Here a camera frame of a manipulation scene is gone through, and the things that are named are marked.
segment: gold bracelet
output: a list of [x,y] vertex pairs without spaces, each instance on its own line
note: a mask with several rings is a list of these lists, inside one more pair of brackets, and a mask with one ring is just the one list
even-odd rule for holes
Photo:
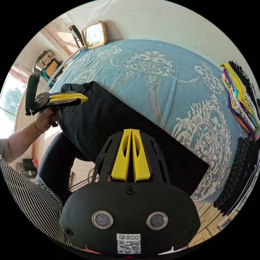
[[44,134],[44,132],[41,132],[40,130],[37,129],[37,127],[35,126],[34,121],[33,121],[33,126],[34,126],[35,130],[36,130],[38,133],[40,133],[41,135]]

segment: qr code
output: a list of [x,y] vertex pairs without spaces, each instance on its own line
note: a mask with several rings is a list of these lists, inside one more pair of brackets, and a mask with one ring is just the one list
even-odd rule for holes
[[117,241],[117,253],[140,254],[141,241]]

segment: striped shirt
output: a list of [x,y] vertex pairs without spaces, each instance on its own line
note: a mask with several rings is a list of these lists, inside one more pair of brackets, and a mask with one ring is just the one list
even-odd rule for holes
[[7,152],[7,139],[0,139],[0,171],[21,211],[41,232],[62,244],[78,249],[69,242],[60,228],[59,219],[63,209],[60,199],[39,176],[32,182],[10,167],[6,163]]

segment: stack of clothes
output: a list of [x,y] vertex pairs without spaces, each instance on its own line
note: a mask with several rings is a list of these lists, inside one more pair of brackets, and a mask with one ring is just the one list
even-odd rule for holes
[[221,67],[224,67],[222,82],[229,93],[228,107],[240,126],[253,137],[260,126],[254,85],[236,61],[228,61]]
[[228,93],[228,107],[240,126],[249,134],[238,139],[230,174],[214,207],[230,215],[248,196],[260,171],[260,109],[253,83],[235,61],[221,64],[222,82]]

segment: blue bedspread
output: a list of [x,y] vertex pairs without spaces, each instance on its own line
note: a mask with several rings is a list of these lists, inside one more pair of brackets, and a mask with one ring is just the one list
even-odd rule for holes
[[86,50],[51,92],[64,83],[93,80],[210,165],[191,196],[194,201],[213,202],[219,196],[238,138],[246,136],[227,107],[219,68],[173,44],[122,40]]

